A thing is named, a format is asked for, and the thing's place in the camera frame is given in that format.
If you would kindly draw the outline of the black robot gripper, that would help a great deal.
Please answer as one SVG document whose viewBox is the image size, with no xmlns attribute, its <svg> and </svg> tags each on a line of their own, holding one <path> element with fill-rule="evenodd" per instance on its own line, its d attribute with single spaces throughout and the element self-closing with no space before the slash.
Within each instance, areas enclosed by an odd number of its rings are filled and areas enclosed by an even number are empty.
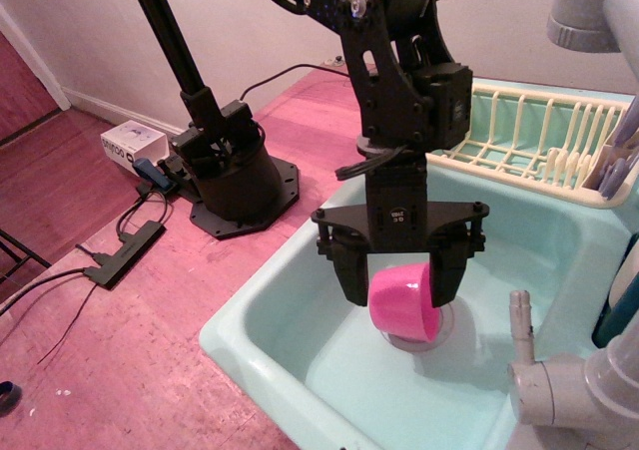
<svg viewBox="0 0 639 450">
<path fill-rule="evenodd" d="M 363 205 L 312 216 L 319 226 L 319 254 L 332 260 L 345 298 L 367 305 L 369 253 L 427 252 L 431 305 L 451 303 L 467 260 L 485 250 L 482 221 L 489 206 L 431 201 L 425 154 L 381 153 L 335 175 L 340 181 L 363 175 L 365 188 Z"/>
</svg>

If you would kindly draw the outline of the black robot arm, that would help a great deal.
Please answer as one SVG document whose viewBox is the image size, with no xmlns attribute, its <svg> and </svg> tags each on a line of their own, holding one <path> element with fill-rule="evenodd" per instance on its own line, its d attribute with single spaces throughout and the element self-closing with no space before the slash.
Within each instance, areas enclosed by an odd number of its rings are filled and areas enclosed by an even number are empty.
<svg viewBox="0 0 639 450">
<path fill-rule="evenodd" d="M 336 32 L 361 120 L 365 201 L 317 210 L 318 251 L 333 265 L 346 299 L 366 305 L 367 259 L 424 252 L 430 302 L 454 300 L 466 264 L 482 251 L 483 203 L 433 202 L 427 154 L 458 145 L 470 125 L 471 70 L 453 60 L 437 20 L 437 0 L 272 0 Z"/>
</svg>

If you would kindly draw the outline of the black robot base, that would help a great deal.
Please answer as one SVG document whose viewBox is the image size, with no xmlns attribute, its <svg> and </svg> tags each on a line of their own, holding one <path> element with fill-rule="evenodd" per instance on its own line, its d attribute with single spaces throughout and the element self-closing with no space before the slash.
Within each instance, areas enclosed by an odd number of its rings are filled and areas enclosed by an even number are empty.
<svg viewBox="0 0 639 450">
<path fill-rule="evenodd" d="M 171 147 L 196 189 L 191 221 L 216 239 L 264 230 L 300 198 L 299 169 L 271 156 L 248 104 L 220 107 L 196 66 L 168 0 L 138 0 L 191 117 Z"/>
</svg>

